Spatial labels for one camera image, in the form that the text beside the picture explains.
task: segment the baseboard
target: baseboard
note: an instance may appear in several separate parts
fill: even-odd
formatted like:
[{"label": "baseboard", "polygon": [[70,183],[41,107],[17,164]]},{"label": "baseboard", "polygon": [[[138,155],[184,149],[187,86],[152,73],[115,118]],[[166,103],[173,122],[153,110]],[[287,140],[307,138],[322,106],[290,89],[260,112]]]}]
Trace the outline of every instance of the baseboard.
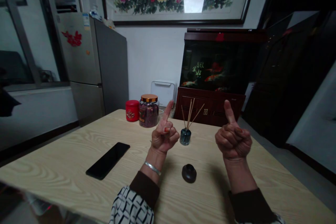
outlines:
[{"label": "baseboard", "polygon": [[325,177],[327,180],[329,180],[331,183],[336,185],[336,174],[330,171],[329,169],[325,168],[323,165],[321,165],[319,162],[315,161],[311,157],[309,157],[306,153],[302,152],[298,148],[296,148],[293,145],[285,144],[285,149],[292,152],[295,156],[300,158],[303,162],[305,162],[307,165],[309,165],[311,168],[313,168],[315,171],[320,173],[323,177]]},{"label": "baseboard", "polygon": [[27,141],[24,141],[22,143],[19,143],[17,145],[11,146],[7,149],[4,149],[0,151],[0,167],[5,165],[8,162],[5,162],[6,160],[10,160],[9,162],[13,161],[13,157],[18,156],[19,154],[26,152],[28,149],[33,148],[39,144],[42,144],[54,137],[57,137],[69,130],[72,130],[79,126],[78,121],[69,123],[67,125],[61,126],[59,128],[53,129],[49,132],[46,132],[42,135],[36,136],[34,138],[31,138]]}]

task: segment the smartphone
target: smartphone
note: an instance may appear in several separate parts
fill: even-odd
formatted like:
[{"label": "smartphone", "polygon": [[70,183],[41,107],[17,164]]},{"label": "smartphone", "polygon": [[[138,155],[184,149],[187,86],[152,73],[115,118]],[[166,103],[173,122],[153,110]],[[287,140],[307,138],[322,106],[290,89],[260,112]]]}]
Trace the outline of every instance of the smartphone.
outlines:
[{"label": "smartphone", "polygon": [[129,148],[130,146],[127,144],[116,143],[116,145],[86,171],[86,175],[103,180]]}]

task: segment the silver bracelet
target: silver bracelet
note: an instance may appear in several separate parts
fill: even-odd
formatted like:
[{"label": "silver bracelet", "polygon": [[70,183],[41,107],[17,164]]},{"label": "silver bracelet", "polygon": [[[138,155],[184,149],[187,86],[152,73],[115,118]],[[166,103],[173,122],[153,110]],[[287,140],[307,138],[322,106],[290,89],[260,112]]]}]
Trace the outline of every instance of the silver bracelet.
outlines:
[{"label": "silver bracelet", "polygon": [[158,169],[156,169],[153,165],[148,163],[147,161],[144,163],[144,165],[147,165],[149,168],[151,168],[153,171],[155,171],[159,176],[161,175],[161,172]]}]

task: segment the brown sleeve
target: brown sleeve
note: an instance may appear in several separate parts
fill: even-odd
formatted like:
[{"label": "brown sleeve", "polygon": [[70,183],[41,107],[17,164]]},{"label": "brown sleeve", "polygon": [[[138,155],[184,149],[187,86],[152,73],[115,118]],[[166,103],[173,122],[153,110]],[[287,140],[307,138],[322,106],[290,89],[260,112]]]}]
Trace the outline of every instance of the brown sleeve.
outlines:
[{"label": "brown sleeve", "polygon": [[153,180],[141,171],[138,171],[129,187],[132,191],[139,194],[151,209],[154,209],[160,194],[160,188],[153,182]]},{"label": "brown sleeve", "polygon": [[277,220],[259,188],[238,194],[230,191],[229,197],[239,223],[272,223]]}]

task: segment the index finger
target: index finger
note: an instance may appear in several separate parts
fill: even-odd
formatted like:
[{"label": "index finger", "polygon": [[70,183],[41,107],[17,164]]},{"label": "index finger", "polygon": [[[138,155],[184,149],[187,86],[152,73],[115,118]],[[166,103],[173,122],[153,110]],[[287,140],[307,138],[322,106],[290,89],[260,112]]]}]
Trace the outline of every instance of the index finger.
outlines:
[{"label": "index finger", "polygon": [[168,103],[166,109],[165,109],[164,112],[163,112],[162,122],[167,122],[167,120],[168,120],[168,118],[169,118],[169,115],[170,115],[170,112],[171,112],[173,106],[174,106],[174,101],[171,100],[171,101]]},{"label": "index finger", "polygon": [[228,100],[225,100],[224,102],[224,110],[225,110],[226,118],[229,121],[229,123],[235,123],[236,122],[235,115],[231,108],[231,104]]}]

